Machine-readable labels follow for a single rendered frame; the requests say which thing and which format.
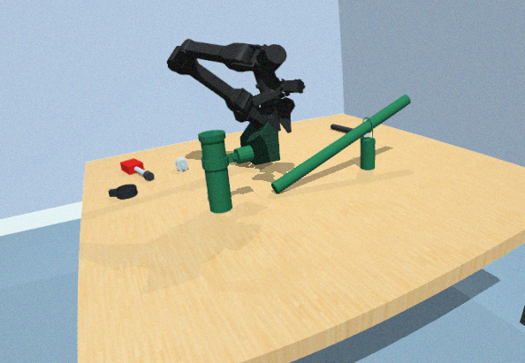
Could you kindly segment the green cylindrical post with cap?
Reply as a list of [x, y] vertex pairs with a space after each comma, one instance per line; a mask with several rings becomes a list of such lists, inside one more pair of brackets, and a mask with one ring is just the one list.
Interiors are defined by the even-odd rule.
[[[205, 161], [216, 161], [226, 158], [225, 131], [208, 130], [198, 134], [202, 144], [202, 157]], [[205, 170], [210, 211], [227, 213], [232, 210], [232, 197], [228, 168], [221, 170]]]

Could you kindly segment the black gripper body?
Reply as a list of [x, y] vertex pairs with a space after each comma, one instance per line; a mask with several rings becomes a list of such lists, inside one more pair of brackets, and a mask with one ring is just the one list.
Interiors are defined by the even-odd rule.
[[[276, 92], [275, 81], [277, 75], [268, 75], [260, 78], [256, 81], [255, 87], [259, 89], [260, 94], [253, 96], [252, 104], [255, 109], [259, 109], [259, 106], [265, 106], [269, 103], [279, 101], [278, 111], [295, 107], [294, 100], [285, 97], [285, 93]], [[285, 97], [285, 98], [284, 98]], [[282, 99], [283, 98], [283, 99]]]

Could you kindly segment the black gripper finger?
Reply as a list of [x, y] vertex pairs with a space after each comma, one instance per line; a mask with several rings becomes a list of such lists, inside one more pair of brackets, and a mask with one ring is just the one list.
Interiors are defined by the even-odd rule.
[[291, 113], [293, 110], [294, 107], [292, 106], [288, 109], [278, 111], [279, 122], [288, 133], [292, 132]]
[[278, 107], [280, 102], [275, 101], [272, 103], [269, 103], [265, 106], [262, 106], [258, 110], [264, 118], [272, 125], [272, 127], [277, 131], [281, 131], [279, 117], [278, 117]]

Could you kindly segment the green pipe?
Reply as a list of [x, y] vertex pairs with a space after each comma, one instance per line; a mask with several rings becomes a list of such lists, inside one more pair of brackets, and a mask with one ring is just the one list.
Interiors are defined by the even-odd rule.
[[[395, 115], [398, 111], [404, 109], [411, 99], [408, 95], [403, 95], [395, 102], [389, 104], [387, 107], [378, 111], [370, 120], [373, 123], [373, 129], [382, 124], [386, 119]], [[355, 143], [359, 138], [367, 134], [372, 129], [370, 120], [357, 125], [352, 131], [348, 132], [340, 139], [333, 141], [330, 145], [320, 150], [307, 161], [301, 163], [294, 169], [287, 172], [284, 176], [271, 183], [273, 190], [276, 193], [281, 193], [287, 187], [294, 184], [301, 178], [308, 175], [311, 171], [318, 168], [321, 164], [328, 161], [334, 155], [342, 151], [345, 147]]]

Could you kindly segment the green cylinder with wire hook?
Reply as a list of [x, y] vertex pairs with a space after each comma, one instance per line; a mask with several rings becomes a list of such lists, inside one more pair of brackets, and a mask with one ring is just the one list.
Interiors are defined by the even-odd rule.
[[[365, 118], [369, 119], [368, 117]], [[363, 121], [365, 120], [365, 118], [363, 119]], [[360, 165], [362, 170], [375, 169], [376, 139], [373, 138], [373, 123], [371, 120], [370, 122], [372, 124], [372, 138], [363, 138], [362, 136], [362, 138], [360, 139]]]

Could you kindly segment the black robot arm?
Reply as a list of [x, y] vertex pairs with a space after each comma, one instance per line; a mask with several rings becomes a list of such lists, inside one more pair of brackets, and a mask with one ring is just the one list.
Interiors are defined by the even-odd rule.
[[[237, 72], [253, 71], [255, 81], [268, 75], [276, 75], [275, 71], [286, 60], [286, 51], [280, 45], [253, 45], [233, 42], [228, 45], [215, 45], [206, 42], [194, 42], [185, 39], [181, 46], [172, 51], [167, 60], [170, 71], [179, 75], [191, 75], [213, 93], [221, 96], [235, 119], [239, 122], [248, 121], [255, 129], [262, 130], [267, 120], [253, 107], [252, 94], [245, 88], [229, 86], [207, 68], [201, 66], [198, 59], [225, 64], [228, 69]], [[279, 80], [276, 77], [275, 89], [285, 96], [290, 93], [303, 93], [305, 88], [301, 79]], [[282, 90], [282, 91], [281, 91]]]

